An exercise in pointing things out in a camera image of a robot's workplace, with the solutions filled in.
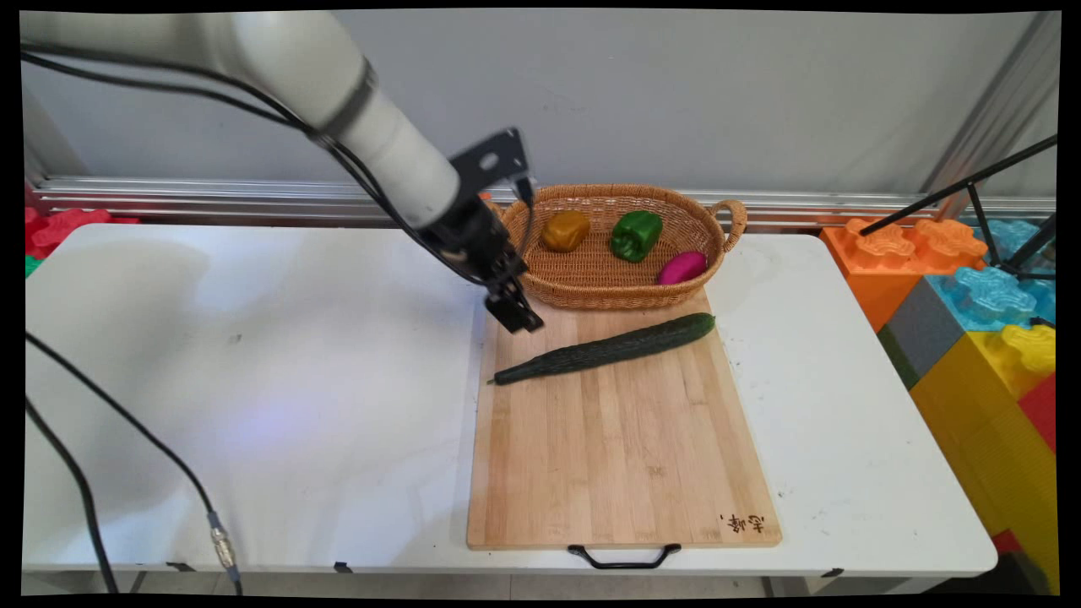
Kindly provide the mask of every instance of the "wooden cutting board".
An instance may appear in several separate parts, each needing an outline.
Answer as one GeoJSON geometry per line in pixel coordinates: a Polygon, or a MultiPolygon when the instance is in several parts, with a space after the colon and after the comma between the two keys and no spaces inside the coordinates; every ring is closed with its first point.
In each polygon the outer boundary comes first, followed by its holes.
{"type": "Polygon", "coordinates": [[[507,386],[485,382],[553,348],[698,312],[535,303],[544,329],[488,319],[467,543],[475,550],[780,542],[717,330],[686,346],[507,386]]]}

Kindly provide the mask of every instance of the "white table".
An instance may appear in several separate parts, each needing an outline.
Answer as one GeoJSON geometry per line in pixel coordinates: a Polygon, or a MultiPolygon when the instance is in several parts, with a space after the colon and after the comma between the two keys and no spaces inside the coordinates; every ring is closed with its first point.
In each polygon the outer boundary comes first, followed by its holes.
{"type": "MultiPolygon", "coordinates": [[[[995,566],[822,242],[747,235],[706,289],[784,540],[684,550],[653,573],[840,568],[920,591],[995,566]]],[[[482,292],[397,230],[86,226],[27,280],[26,308],[27,329],[198,473],[241,570],[597,572],[561,551],[466,547],[482,292]]],[[[89,477],[114,565],[217,571],[179,471],[26,357],[27,392],[89,477]]],[[[24,568],[95,568],[76,486],[27,425],[24,568]]]]}

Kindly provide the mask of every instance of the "gray wall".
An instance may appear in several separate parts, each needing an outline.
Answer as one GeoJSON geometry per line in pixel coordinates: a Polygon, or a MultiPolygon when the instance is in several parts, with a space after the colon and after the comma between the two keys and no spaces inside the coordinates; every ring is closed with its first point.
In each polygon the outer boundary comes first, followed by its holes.
{"type": "MultiPolygon", "coordinates": [[[[1016,154],[1028,146],[1045,140],[1058,132],[1058,88],[1051,93],[1032,123],[1014,145],[1010,154],[1016,154]]],[[[1055,177],[1058,169],[1058,147],[1040,153],[1019,164],[993,175],[982,187],[987,195],[1055,196],[1055,177]]]]}
{"type": "MultiPolygon", "coordinates": [[[[919,189],[1032,16],[337,14],[445,154],[516,124],[544,184],[812,191],[919,189]]],[[[348,180],[303,136],[214,102],[23,78],[92,175],[348,180]]],[[[1045,189],[1045,171],[1015,182],[1045,189]]]]}

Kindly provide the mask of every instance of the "yellow bell pepper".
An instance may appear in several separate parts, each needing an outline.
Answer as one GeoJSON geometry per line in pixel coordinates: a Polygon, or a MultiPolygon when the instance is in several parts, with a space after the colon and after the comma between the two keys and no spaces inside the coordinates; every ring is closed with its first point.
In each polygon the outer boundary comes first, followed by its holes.
{"type": "Polygon", "coordinates": [[[560,211],[552,215],[540,233],[545,247],[560,253],[574,251],[589,234],[589,217],[580,211],[560,211]]]}

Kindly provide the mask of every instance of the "robotic arm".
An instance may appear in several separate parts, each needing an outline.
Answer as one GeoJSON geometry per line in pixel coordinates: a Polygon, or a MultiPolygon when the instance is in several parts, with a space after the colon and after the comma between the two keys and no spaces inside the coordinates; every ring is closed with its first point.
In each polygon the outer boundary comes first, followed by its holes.
{"type": "Polygon", "coordinates": [[[507,180],[532,204],[521,135],[502,131],[444,158],[378,88],[375,70],[325,11],[189,14],[19,12],[23,42],[210,69],[268,93],[364,163],[404,223],[489,289],[509,331],[544,323],[516,278],[525,263],[478,196],[507,180]]]}

